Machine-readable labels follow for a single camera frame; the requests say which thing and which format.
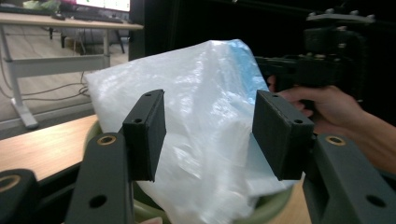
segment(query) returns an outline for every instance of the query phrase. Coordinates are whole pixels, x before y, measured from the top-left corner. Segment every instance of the cable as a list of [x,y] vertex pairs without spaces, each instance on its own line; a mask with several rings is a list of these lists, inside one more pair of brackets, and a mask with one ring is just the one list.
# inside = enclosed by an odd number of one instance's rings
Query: cable
[[21,34],[6,33],[6,35],[21,35]]
[[93,45],[93,53],[97,54],[98,51],[96,50],[95,41],[93,40],[92,29],[90,31],[91,31],[91,40],[92,40],[92,45]]
[[[22,30],[22,32],[23,32],[23,37],[26,39],[26,35],[25,35],[25,32],[23,31],[23,27],[21,28],[21,30]],[[33,46],[29,43],[29,45],[30,45],[30,47],[31,47],[31,49],[32,49],[32,51],[35,53],[35,54],[37,54],[38,55],[38,53],[37,52],[35,52],[35,49],[33,48]],[[7,87],[12,91],[12,87],[9,85],[9,83],[8,83],[8,80],[7,80],[7,78],[6,78],[6,75],[5,75],[5,70],[4,70],[4,65],[3,65],[3,55],[2,55],[2,51],[1,51],[1,49],[0,49],[0,66],[1,66],[1,73],[2,73],[2,77],[3,77],[3,79],[4,79],[4,81],[5,81],[5,83],[6,83],[6,85],[7,85]],[[66,84],[66,85],[62,85],[62,86],[60,86],[60,87],[56,87],[56,88],[53,88],[53,89],[49,89],[49,90],[46,90],[46,91],[38,91],[38,92],[31,92],[31,93],[23,93],[23,94],[21,94],[21,96],[30,96],[30,95],[37,95],[37,94],[42,94],[42,93],[46,93],[46,92],[50,92],[50,91],[56,91],[56,90],[59,90],[59,89],[61,89],[61,88],[65,88],[65,87],[68,87],[68,86],[74,86],[74,85],[83,85],[83,87],[81,88],[81,89],[79,89],[78,90],[78,94],[76,94],[76,95],[72,95],[72,96],[67,96],[67,97],[64,97],[64,98],[56,98],[56,99],[41,99],[41,98],[26,98],[26,99],[22,99],[23,101],[30,101],[30,100],[42,100],[42,101],[60,101],[60,100],[65,100],[65,99],[70,99],[70,98],[73,98],[73,97],[77,97],[77,96],[79,96],[79,95],[84,95],[84,96],[87,96],[87,97],[90,97],[90,95],[89,94],[87,94],[86,92],[88,92],[88,86],[86,86],[86,83],[83,83],[82,81],[83,81],[83,76],[84,76],[84,72],[82,72],[82,74],[81,74],[81,78],[80,78],[80,81],[79,81],[79,83],[69,83],[69,84]],[[8,95],[4,90],[3,90],[3,88],[0,86],[0,92],[1,92],[1,94],[2,95],[4,95],[6,98],[8,98],[8,99],[12,99],[13,97],[12,96],[10,96],[10,95]]]

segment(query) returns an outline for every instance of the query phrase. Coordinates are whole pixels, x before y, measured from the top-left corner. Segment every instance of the white desk frame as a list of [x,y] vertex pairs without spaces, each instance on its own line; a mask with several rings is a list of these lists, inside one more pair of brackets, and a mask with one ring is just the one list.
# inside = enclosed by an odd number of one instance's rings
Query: white desk frame
[[[11,57],[8,49],[7,39],[4,32],[4,25],[31,25],[48,27],[69,27],[69,28],[94,28],[104,31],[104,53],[101,55],[80,56],[80,57],[58,57],[39,59],[18,59]],[[30,112],[29,108],[21,98],[21,90],[18,78],[37,77],[52,74],[81,72],[104,69],[110,66],[110,52],[108,36],[109,30],[141,30],[143,26],[129,23],[112,23],[101,21],[74,21],[66,19],[58,21],[50,16],[36,16],[13,13],[0,13],[0,44],[4,50],[4,60],[8,67],[9,78],[13,91],[11,103],[21,117],[21,120],[28,129],[35,129],[38,123]]]

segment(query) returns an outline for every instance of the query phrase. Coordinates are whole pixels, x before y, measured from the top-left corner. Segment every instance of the dark background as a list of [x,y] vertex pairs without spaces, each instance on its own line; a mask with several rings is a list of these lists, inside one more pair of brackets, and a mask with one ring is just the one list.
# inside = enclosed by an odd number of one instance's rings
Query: dark background
[[360,15],[375,15],[375,24],[354,28],[368,47],[362,106],[396,126],[396,20],[385,0],[132,0],[130,18],[145,29],[133,33],[129,59],[236,38],[255,56],[305,53],[303,31],[316,26],[305,21],[307,15],[343,3]]

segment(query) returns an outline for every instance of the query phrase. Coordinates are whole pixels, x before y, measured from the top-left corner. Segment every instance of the plastic bag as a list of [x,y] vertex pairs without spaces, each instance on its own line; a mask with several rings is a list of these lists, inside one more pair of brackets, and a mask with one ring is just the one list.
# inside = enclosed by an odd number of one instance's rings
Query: plastic bag
[[104,132],[117,132],[143,93],[165,91],[156,181],[138,184],[172,223],[232,223],[259,196],[294,183],[276,179],[251,134],[256,90],[267,86],[242,41],[207,41],[86,78]]
[[26,1],[26,2],[23,2],[23,7],[30,8],[30,9],[36,9],[36,10],[42,10],[43,9],[41,7],[41,2],[39,2],[39,1]]
[[43,7],[44,9],[48,10],[48,11],[59,11],[59,6],[61,5],[61,1],[60,0],[48,0],[47,2],[41,4],[41,7]]

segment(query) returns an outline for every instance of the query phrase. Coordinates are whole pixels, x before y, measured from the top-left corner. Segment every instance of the screw hole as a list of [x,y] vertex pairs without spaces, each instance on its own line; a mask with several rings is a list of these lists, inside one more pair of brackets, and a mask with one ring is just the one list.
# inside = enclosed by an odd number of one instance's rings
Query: screw hole
[[369,201],[370,203],[372,203],[375,206],[378,206],[378,207],[386,207],[387,206],[384,203],[384,201],[382,201],[380,198],[378,198],[374,195],[368,195],[366,198],[367,198],[367,201]]
[[327,136],[326,141],[339,147],[347,144],[342,138],[336,136]]
[[0,193],[14,188],[20,183],[21,177],[19,175],[7,175],[0,178]]
[[91,208],[98,208],[105,204],[107,201],[107,197],[105,195],[98,195],[90,200]]
[[112,135],[103,136],[98,139],[97,143],[101,146],[110,145],[116,141],[116,137]]

